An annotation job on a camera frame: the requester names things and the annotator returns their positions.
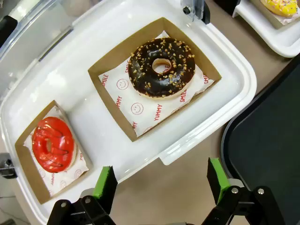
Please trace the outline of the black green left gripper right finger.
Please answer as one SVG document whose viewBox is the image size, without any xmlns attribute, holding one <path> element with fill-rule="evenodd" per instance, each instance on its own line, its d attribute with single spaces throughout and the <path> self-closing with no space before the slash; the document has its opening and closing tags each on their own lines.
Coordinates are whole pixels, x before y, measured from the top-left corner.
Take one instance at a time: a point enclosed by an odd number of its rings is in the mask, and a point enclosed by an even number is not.
<svg viewBox="0 0 300 225">
<path fill-rule="evenodd" d="M 267 186 L 250 191 L 230 183 L 218 158 L 208 159 L 207 179 L 216 206 L 203 225 L 229 225 L 234 216 L 244 216 L 251 225 L 284 225 L 275 197 Z"/>
</svg>

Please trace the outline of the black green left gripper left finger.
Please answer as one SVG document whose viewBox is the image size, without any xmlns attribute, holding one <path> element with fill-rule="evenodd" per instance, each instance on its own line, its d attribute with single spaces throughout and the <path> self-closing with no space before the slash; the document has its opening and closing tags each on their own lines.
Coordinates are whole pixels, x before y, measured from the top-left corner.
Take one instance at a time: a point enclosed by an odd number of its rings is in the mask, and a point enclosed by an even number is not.
<svg viewBox="0 0 300 225">
<path fill-rule="evenodd" d="M 91 195 L 76 202 L 58 200 L 49 216 L 48 225 L 114 225 L 110 217 L 117 180 L 112 166 L 104 166 Z"/>
</svg>

